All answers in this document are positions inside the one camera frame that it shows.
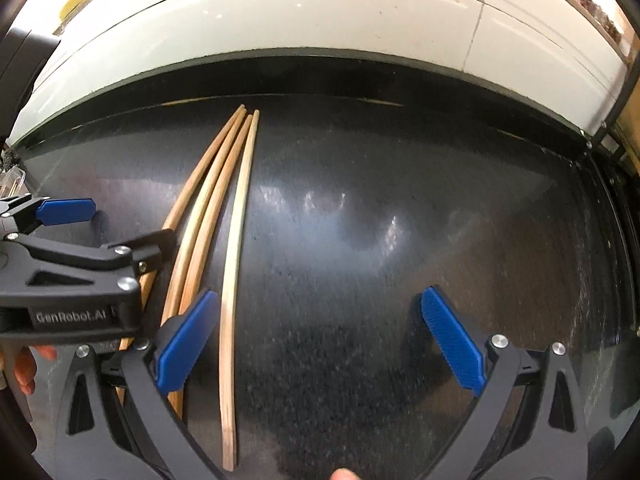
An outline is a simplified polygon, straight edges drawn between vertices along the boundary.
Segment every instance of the glossy black surface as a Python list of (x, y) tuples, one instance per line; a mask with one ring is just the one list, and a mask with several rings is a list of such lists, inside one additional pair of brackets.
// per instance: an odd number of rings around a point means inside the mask
[[(470, 400), (417, 316), (415, 296), (433, 283), (517, 345), (563, 341), (592, 470), (610, 455), (638, 411), (640, 349), (620, 304), (615, 222), (591, 173), (517, 131), (456, 115), (320, 96), (242, 101), (262, 114), (242, 241), (231, 478), (325, 479), (340, 466), (369, 480), (418, 476)], [(36, 233), (99, 245), (159, 228), (239, 102), (137, 110), (21, 153), (32, 191), (91, 196), (101, 210), (91, 224)], [(203, 280), (217, 291), (231, 197)], [(156, 281), (149, 331), (167, 281), (166, 271)], [(39, 361), (31, 401), (36, 456), (53, 476), (72, 350)], [(220, 464), (217, 362), (214, 335), (186, 409)]]

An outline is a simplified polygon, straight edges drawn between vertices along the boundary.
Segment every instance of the wooden stick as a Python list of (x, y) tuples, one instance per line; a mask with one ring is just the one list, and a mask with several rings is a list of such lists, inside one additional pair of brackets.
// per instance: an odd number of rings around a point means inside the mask
[[(222, 129), (217, 134), (216, 138), (213, 139), (211, 145), (207, 148), (207, 151), (204, 152), (202, 158), (197, 163), (194, 170), (191, 172), (190, 177), (187, 179), (187, 182), (184, 183), (184, 186), (178, 195), (178, 198), (175, 200), (174, 206), (169, 211), (169, 214), (166, 216), (164, 220), (164, 224), (162, 224), (162, 229), (173, 229), (175, 230), (180, 223), (180, 218), (184, 213), (184, 210), (187, 208), (189, 200), (193, 195), (196, 187), (200, 183), (204, 172), (207, 171), (207, 168), (211, 164), (213, 156), (218, 152), (220, 144), (225, 139), (226, 134), (229, 133), (229, 130), (236, 122), (239, 114), (244, 115), (244, 105), (240, 105), (238, 109), (234, 112), (234, 114), (229, 118)], [(149, 294), (151, 293), (151, 287), (156, 278), (156, 272), (149, 272), (140, 277), (140, 295), (142, 297), (142, 308), (146, 305), (146, 300), (149, 299)], [(132, 337), (124, 338), (120, 341), (120, 350), (126, 350), (129, 348), (133, 341)]]
[(174, 265), (174, 272), (172, 272), (169, 289), (167, 290), (166, 299), (164, 301), (161, 324), (164, 324), (167, 319), (178, 313), (180, 298), (182, 297), (182, 289), (184, 287), (184, 280), (187, 274), (189, 261), (191, 260), (191, 253), (193, 252), (193, 247), (196, 242), (198, 228), (202, 222), (202, 217), (204, 216), (207, 203), (209, 203), (214, 184), (216, 184), (216, 181), (218, 180), (220, 170), (225, 162), (227, 153), (229, 153), (231, 143), (236, 137), (236, 133), (238, 132), (240, 123), (244, 118), (244, 114), (245, 110), (242, 110), (236, 117), (234, 125), (231, 127), (231, 131), (229, 131), (228, 136), (226, 136), (222, 143), (222, 146), (211, 165), (209, 173), (207, 173), (207, 176), (205, 177), (200, 193), (198, 193), (196, 202), (193, 205), (191, 214), (189, 215), (189, 221), (187, 222), (187, 226), (184, 230), (180, 249), (178, 250), (178, 256)]
[(236, 288), (242, 245), (242, 226), (249, 191), (249, 177), (254, 155), (255, 133), (260, 112), (254, 112), (251, 131), (246, 141), (238, 187), (231, 213), (231, 227), (226, 245), (225, 275), (220, 307), (220, 417), (222, 420), (222, 467), (233, 471), (236, 466), (236, 402), (234, 399), (234, 324), (236, 316)]
[[(249, 132), (249, 127), (253, 124), (252, 119), (251, 115), (246, 117), (242, 125), (242, 130), (238, 134), (238, 138), (229, 152), (229, 156), (216, 182), (216, 187), (213, 190), (209, 204), (207, 205), (207, 210), (204, 213), (182, 290), (182, 298), (178, 310), (179, 314), (184, 314), (187, 311), (200, 288), (200, 280), (202, 279), (202, 273), (207, 263), (207, 255), (209, 253), (213, 232), (216, 229), (218, 215), (220, 214), (220, 209), (225, 199), (226, 189), (229, 186), (229, 181), (231, 181), (231, 176), (236, 167), (236, 162), (238, 162), (242, 144), (244, 144), (244, 140)], [(169, 403), (174, 407), (175, 413), (182, 417), (182, 391), (171, 392), (167, 398), (169, 399)]]

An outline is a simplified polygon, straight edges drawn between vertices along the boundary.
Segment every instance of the brown object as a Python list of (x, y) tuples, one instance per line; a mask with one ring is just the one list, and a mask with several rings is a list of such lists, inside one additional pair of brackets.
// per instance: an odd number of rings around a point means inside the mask
[[(169, 211), (169, 214), (166, 216), (164, 220), (164, 224), (162, 224), (162, 229), (173, 229), (175, 230), (180, 223), (180, 219), (184, 213), (184, 210), (187, 209), (187, 205), (189, 204), (189, 200), (193, 195), (196, 187), (200, 183), (204, 172), (207, 171), (213, 156), (216, 155), (220, 144), (225, 139), (226, 134), (229, 133), (229, 130), (236, 122), (238, 115), (242, 114), (244, 116), (244, 105), (240, 105), (238, 109), (234, 112), (234, 114), (229, 118), (222, 129), (217, 134), (216, 138), (213, 139), (211, 145), (207, 148), (207, 151), (204, 152), (202, 158), (197, 163), (194, 170), (191, 172), (190, 177), (187, 179), (187, 182), (184, 183), (184, 186), (178, 195), (178, 198), (175, 200), (174, 206)], [(144, 274), (140, 277), (140, 296), (142, 297), (142, 308), (146, 305), (146, 300), (149, 299), (149, 294), (151, 293), (151, 287), (154, 284), (154, 280), (156, 278), (156, 272), (149, 272), (148, 274)], [(133, 338), (127, 337), (120, 341), (120, 350), (126, 350), (131, 345)]]
[(220, 150), (216, 155), (211, 168), (209, 169), (209, 173), (207, 173), (207, 176), (204, 179), (202, 188), (198, 193), (196, 202), (193, 205), (191, 214), (189, 215), (189, 221), (187, 222), (187, 226), (185, 227), (184, 235), (182, 236), (182, 241), (180, 243), (180, 249), (178, 250), (178, 256), (175, 260), (174, 272), (172, 272), (171, 281), (169, 282), (169, 289), (167, 290), (166, 299), (164, 300), (164, 309), (162, 310), (162, 320), (160, 322), (161, 324), (165, 324), (167, 319), (178, 314), (180, 298), (182, 297), (182, 290), (185, 283), (184, 280), (187, 275), (189, 262), (191, 261), (191, 253), (193, 252), (193, 248), (196, 243), (198, 228), (202, 223), (205, 208), (207, 206), (207, 203), (209, 203), (214, 185), (217, 186), (217, 180), (218, 176), (220, 175), (220, 170), (223, 164), (225, 164), (226, 156), (229, 153), (231, 143), (236, 137), (236, 133), (238, 132), (238, 128), (240, 127), (240, 123), (242, 122), (242, 118), (244, 118), (244, 114), (245, 110), (243, 109), (236, 117), (234, 125), (231, 127), (231, 130), (222, 143), (222, 146), (220, 147)]
[[(234, 146), (229, 152), (229, 156), (222, 168), (220, 177), (216, 182), (216, 187), (211, 194), (209, 204), (202, 218), (202, 225), (198, 231), (198, 237), (195, 241), (195, 247), (191, 255), (191, 263), (186, 273), (178, 314), (184, 314), (187, 311), (200, 288), (200, 280), (204, 266), (207, 263), (207, 255), (209, 253), (213, 231), (216, 229), (216, 222), (220, 214), (220, 209), (222, 208), (222, 202), (225, 199), (226, 189), (231, 181), (236, 162), (238, 162), (242, 144), (244, 144), (244, 140), (249, 132), (249, 127), (253, 122), (252, 119), (251, 115), (246, 117), (242, 129), (238, 134), (238, 138), (236, 142), (234, 142)], [(168, 399), (169, 403), (174, 407), (175, 413), (177, 413), (178, 416), (182, 416), (182, 392), (171, 392)]]
[(226, 245), (225, 275), (222, 285), (220, 306), (220, 418), (222, 421), (222, 467), (233, 471), (236, 466), (236, 403), (234, 399), (234, 325), (236, 316), (236, 288), (238, 287), (238, 270), (240, 264), (240, 248), (242, 245), (242, 226), (246, 198), (249, 192), (251, 164), (254, 156), (255, 134), (258, 128), (260, 112), (254, 112), (251, 130), (246, 140), (234, 208), (231, 213), (231, 227)]

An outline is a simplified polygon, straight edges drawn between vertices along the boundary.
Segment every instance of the human hand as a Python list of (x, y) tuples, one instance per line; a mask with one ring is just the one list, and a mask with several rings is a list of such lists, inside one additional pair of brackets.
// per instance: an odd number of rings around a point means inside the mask
[(360, 477), (348, 469), (337, 469), (329, 480), (360, 480)]
[[(36, 346), (34, 347), (38, 353), (53, 361), (58, 357), (58, 352), (53, 346)], [(28, 346), (23, 346), (20, 353), (15, 358), (15, 379), (18, 381), (20, 390), (25, 395), (31, 395), (36, 390), (36, 371), (38, 366), (36, 365), (36, 359), (34, 359), (31, 349)]]

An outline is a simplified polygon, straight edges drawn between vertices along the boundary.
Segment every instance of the wooden chopstick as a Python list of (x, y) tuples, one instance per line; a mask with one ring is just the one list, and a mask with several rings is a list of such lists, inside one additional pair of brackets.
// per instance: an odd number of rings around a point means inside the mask
[(228, 135), (226, 136), (222, 146), (216, 158), (211, 165), (209, 173), (205, 177), (205, 181), (202, 184), (200, 193), (196, 199), (191, 214), (189, 215), (189, 221), (184, 230), (180, 249), (178, 250), (178, 256), (174, 265), (174, 272), (171, 275), (171, 281), (169, 282), (169, 288), (167, 290), (166, 299), (164, 300), (164, 310), (162, 311), (161, 324), (164, 324), (167, 319), (175, 316), (178, 313), (178, 307), (180, 305), (180, 298), (182, 297), (182, 289), (184, 288), (184, 280), (187, 275), (188, 265), (191, 260), (191, 253), (196, 243), (196, 236), (198, 234), (198, 228), (202, 222), (202, 218), (205, 213), (205, 208), (211, 193), (213, 192), (214, 185), (216, 184), (220, 175), (221, 168), (225, 163), (227, 154), (231, 147), (231, 143), (236, 137), (240, 123), (244, 118), (245, 110), (236, 117), (234, 125), (231, 127)]
[(234, 399), (234, 324), (236, 315), (236, 289), (240, 248), (242, 245), (242, 226), (249, 191), (251, 164), (254, 155), (255, 134), (258, 128), (260, 112), (254, 112), (251, 130), (246, 140), (234, 208), (231, 213), (231, 227), (226, 245), (225, 274), (222, 285), (220, 307), (220, 417), (222, 420), (222, 467), (233, 471), (236, 466), (236, 403)]
[[(197, 188), (200, 180), (202, 179), (204, 172), (207, 171), (213, 156), (216, 155), (220, 144), (225, 140), (226, 135), (229, 133), (229, 130), (236, 122), (239, 114), (244, 115), (244, 105), (240, 105), (238, 109), (231, 115), (229, 120), (226, 122), (220, 132), (216, 135), (216, 138), (213, 139), (213, 142), (207, 148), (207, 151), (204, 152), (202, 158), (197, 163), (194, 170), (191, 172), (191, 175), (187, 179), (187, 182), (184, 183), (184, 186), (178, 195), (178, 198), (175, 200), (174, 205), (169, 211), (169, 214), (166, 216), (164, 220), (164, 224), (162, 224), (162, 229), (173, 229), (175, 230), (180, 223), (180, 219), (184, 213), (184, 210), (187, 208), (189, 200), (193, 195), (193, 192)], [(151, 287), (154, 284), (154, 280), (156, 278), (156, 272), (149, 272), (148, 274), (144, 274), (140, 277), (140, 295), (142, 297), (142, 308), (146, 305), (146, 300), (149, 298), (149, 294), (151, 293)], [(126, 350), (129, 348), (133, 341), (132, 337), (124, 338), (120, 341), (120, 350)]]
[[(184, 314), (187, 311), (200, 288), (200, 280), (202, 279), (202, 273), (204, 271), (205, 264), (207, 263), (207, 255), (209, 254), (211, 238), (216, 229), (216, 222), (218, 221), (220, 209), (222, 208), (222, 203), (225, 199), (226, 189), (229, 186), (229, 181), (231, 181), (231, 176), (233, 175), (236, 163), (238, 162), (240, 150), (242, 149), (242, 145), (244, 144), (244, 140), (246, 139), (247, 134), (249, 133), (249, 128), (252, 124), (253, 118), (251, 115), (248, 115), (242, 125), (242, 129), (238, 134), (236, 142), (234, 142), (233, 148), (229, 152), (225, 165), (220, 173), (220, 177), (216, 182), (216, 187), (211, 194), (209, 204), (207, 205), (207, 209), (202, 219), (202, 225), (198, 231), (198, 237), (195, 241), (193, 254), (191, 255), (191, 263), (187, 270), (178, 314)], [(182, 417), (182, 391), (180, 390), (178, 392), (169, 393), (168, 399), (169, 403), (174, 407), (175, 413)]]

